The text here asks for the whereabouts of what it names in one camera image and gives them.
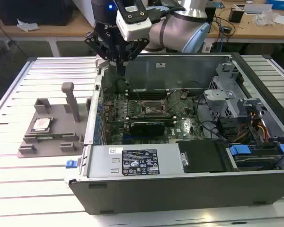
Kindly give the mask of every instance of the motherboard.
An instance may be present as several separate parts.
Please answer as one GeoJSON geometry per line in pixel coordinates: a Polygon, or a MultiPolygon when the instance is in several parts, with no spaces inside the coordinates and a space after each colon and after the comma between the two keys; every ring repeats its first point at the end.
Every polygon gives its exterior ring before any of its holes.
{"type": "Polygon", "coordinates": [[[108,145],[203,140],[196,116],[199,96],[188,90],[105,93],[102,129],[108,145]]]}

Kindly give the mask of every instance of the black box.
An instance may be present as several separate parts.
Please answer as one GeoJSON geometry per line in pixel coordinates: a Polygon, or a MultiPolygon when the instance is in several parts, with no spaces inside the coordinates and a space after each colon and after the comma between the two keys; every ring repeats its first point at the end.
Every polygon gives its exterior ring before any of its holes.
{"type": "Polygon", "coordinates": [[[25,23],[67,25],[72,15],[71,0],[0,0],[0,19],[5,25],[25,23]]]}

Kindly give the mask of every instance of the blue latch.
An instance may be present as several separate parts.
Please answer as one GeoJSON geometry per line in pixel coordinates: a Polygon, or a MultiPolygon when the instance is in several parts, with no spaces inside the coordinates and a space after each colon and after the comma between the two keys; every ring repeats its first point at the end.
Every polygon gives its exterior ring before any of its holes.
{"type": "Polygon", "coordinates": [[[77,168],[77,161],[68,160],[66,162],[65,168],[67,168],[67,169],[75,169],[75,168],[77,168]]]}
{"type": "Polygon", "coordinates": [[[280,144],[280,149],[284,153],[284,144],[283,143],[280,144]]]}
{"type": "Polygon", "coordinates": [[[232,155],[249,155],[251,151],[248,145],[233,145],[230,148],[232,155]]]}

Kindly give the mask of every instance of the gray post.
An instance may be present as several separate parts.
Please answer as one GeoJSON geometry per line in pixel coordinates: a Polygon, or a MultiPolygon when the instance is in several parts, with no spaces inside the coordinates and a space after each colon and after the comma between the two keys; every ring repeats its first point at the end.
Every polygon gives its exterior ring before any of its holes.
{"type": "Polygon", "coordinates": [[[67,102],[71,107],[71,112],[72,112],[72,115],[74,116],[75,122],[79,122],[80,115],[79,115],[78,103],[73,94],[74,83],[71,83],[71,82],[63,83],[61,90],[63,93],[66,94],[67,102]]]}

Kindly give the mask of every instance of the floor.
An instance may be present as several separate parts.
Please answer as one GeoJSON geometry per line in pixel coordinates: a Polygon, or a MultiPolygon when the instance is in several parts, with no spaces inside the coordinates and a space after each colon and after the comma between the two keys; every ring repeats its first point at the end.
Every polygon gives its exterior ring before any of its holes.
{"type": "MultiPolygon", "coordinates": [[[[52,52],[47,42],[20,42],[19,47],[30,57],[51,57],[52,52]]],[[[93,53],[83,42],[59,42],[58,47],[62,56],[87,56],[93,53]]],[[[228,44],[224,52],[240,52],[244,54],[270,54],[284,68],[284,48],[281,45],[242,45],[228,44]]],[[[10,51],[0,51],[0,99],[10,84],[26,63],[27,57],[10,43],[10,51]]]]}

